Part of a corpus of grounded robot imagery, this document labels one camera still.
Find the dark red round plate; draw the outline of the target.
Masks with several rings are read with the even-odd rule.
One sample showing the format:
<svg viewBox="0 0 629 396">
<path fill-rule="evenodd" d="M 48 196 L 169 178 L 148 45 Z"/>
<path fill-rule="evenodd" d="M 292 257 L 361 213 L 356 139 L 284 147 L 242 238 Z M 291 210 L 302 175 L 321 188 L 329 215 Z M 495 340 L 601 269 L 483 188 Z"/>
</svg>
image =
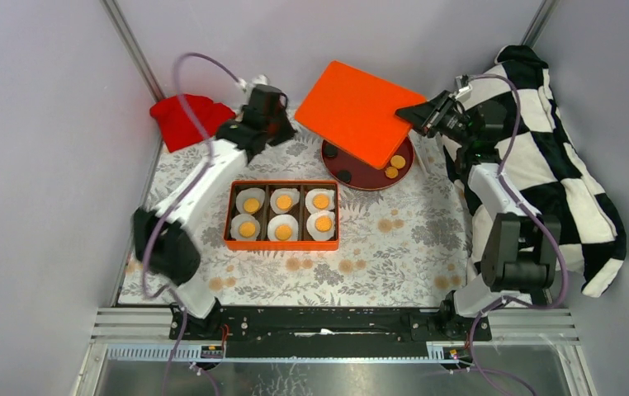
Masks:
<svg viewBox="0 0 629 396">
<path fill-rule="evenodd" d="M 414 146 L 411 140 L 406 138 L 395 152 L 395 155 L 401 155 L 406 159 L 406 166 L 399 170 L 399 176 L 396 179 L 391 180 L 384 174 L 385 169 L 391 167 L 389 163 L 382 169 L 375 169 L 359 159 L 354 158 L 349 153 L 345 153 L 340 148 L 338 148 L 338 156 L 336 158 L 325 158 L 322 154 L 324 143 L 330 144 L 330 142 L 327 141 L 322 142 L 320 155 L 324 166 L 331 176 L 340 182 L 335 176 L 336 172 L 348 170 L 352 174 L 351 182 L 349 184 L 340 183 L 361 191 L 380 191 L 400 182 L 411 169 L 415 158 Z"/>
</svg>

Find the orange cookie tin box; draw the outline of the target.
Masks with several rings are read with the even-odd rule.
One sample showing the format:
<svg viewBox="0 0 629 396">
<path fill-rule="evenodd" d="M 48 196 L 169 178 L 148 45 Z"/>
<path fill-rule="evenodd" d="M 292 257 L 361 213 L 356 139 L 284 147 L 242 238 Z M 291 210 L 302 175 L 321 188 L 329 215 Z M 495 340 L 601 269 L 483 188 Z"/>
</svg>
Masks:
<svg viewBox="0 0 629 396">
<path fill-rule="evenodd" d="M 223 239 L 233 251 L 335 251 L 338 204 L 334 181 L 235 181 Z"/>
</svg>

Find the orange tin lid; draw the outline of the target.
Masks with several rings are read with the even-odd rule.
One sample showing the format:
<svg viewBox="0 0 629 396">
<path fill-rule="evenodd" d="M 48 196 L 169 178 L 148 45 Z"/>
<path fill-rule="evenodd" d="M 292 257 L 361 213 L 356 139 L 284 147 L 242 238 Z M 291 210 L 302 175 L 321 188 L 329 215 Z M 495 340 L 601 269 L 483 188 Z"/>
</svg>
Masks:
<svg viewBox="0 0 629 396">
<path fill-rule="evenodd" d="M 411 130 L 395 112 L 424 102 L 420 93 L 334 60 L 294 119 L 357 160 L 382 169 Z"/>
</svg>

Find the metal serving tongs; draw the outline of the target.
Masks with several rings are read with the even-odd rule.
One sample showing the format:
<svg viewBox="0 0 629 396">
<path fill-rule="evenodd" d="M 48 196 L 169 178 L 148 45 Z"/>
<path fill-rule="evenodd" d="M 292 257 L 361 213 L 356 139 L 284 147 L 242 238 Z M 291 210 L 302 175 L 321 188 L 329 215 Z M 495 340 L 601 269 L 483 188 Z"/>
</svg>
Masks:
<svg viewBox="0 0 629 396">
<path fill-rule="evenodd" d="M 430 170 L 427 160 L 427 150 L 425 146 L 426 139 L 418 135 L 416 132 L 413 132 L 410 135 L 410 138 L 413 141 L 417 162 L 419 163 L 419 166 L 423 169 L 424 173 L 428 175 L 430 173 Z"/>
</svg>

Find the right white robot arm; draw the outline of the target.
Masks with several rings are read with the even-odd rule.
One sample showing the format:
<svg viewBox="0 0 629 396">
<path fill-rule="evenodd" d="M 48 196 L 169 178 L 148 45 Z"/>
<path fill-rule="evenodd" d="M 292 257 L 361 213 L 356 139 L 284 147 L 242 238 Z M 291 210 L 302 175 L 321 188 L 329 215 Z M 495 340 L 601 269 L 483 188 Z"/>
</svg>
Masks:
<svg viewBox="0 0 629 396">
<path fill-rule="evenodd" d="M 460 145 L 455 169 L 488 212 L 492 226 L 480 258 L 480 275 L 448 295 L 438 317 L 439 332 L 457 340 L 471 328 L 470 318 L 517 301 L 518 295 L 552 285 L 559 256 L 560 221 L 528 204 L 504 170 L 506 157 L 483 138 L 481 115 L 463 105 L 471 77 L 456 78 L 456 90 L 401 107 L 395 114 L 422 136 L 440 134 Z"/>
</svg>

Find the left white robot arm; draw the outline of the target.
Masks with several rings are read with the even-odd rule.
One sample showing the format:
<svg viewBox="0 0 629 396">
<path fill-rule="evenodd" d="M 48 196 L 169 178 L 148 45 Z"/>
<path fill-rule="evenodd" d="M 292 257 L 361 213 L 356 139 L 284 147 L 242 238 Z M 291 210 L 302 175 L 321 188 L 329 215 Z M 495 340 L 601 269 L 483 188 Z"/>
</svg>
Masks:
<svg viewBox="0 0 629 396">
<path fill-rule="evenodd" d="M 199 338 L 215 336 L 221 319 L 213 311 L 217 298 L 197 275 L 201 254 L 195 230 L 212 201 L 256 156 L 294 137 L 287 106 L 288 97 L 280 89 L 254 85 L 238 116 L 205 139 L 206 156 L 179 187 L 152 208 L 138 208 L 133 213 L 135 255 L 143 273 L 167 280 L 152 292 L 143 278 L 145 298 L 170 293 L 179 309 L 191 316 L 188 326 Z"/>
</svg>

